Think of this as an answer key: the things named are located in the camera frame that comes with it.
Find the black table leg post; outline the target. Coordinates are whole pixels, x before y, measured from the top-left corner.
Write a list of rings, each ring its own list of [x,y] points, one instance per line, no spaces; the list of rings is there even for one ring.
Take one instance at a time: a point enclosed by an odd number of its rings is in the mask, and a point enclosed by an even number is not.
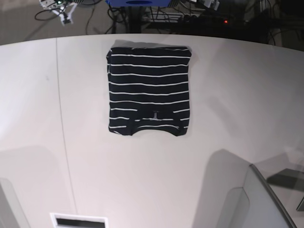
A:
[[[140,34],[142,32],[143,7],[128,7],[128,29],[131,34]]]

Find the grey monitor edge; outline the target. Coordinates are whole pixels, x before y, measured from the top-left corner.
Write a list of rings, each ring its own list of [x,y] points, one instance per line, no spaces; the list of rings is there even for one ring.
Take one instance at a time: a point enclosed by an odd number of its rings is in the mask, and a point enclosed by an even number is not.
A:
[[[272,188],[258,170],[251,164],[244,182],[249,198],[249,211],[244,226],[246,228],[302,228],[304,213],[296,212],[287,202],[295,200],[291,194],[299,195],[295,190]]]

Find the black power strip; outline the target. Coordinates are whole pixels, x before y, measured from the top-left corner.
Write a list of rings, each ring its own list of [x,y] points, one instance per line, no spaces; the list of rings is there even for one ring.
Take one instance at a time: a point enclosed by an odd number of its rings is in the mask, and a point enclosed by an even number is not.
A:
[[[165,14],[162,12],[146,13],[142,17],[143,22],[155,23],[199,23],[199,24],[220,24],[228,25],[230,21],[222,17],[212,17],[210,15],[199,14]]]

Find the blue box on stand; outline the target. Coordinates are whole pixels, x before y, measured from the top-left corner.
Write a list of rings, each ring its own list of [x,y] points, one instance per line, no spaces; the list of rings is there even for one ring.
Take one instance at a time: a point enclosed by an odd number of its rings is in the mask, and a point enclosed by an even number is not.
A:
[[[167,7],[170,0],[106,0],[112,7]]]

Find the navy white striped t-shirt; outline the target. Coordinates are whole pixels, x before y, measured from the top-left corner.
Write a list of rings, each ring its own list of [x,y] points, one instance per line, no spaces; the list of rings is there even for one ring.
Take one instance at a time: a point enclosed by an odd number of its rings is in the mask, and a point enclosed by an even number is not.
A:
[[[111,48],[106,56],[109,131],[124,136],[142,130],[185,135],[190,59],[191,51],[184,46]]]

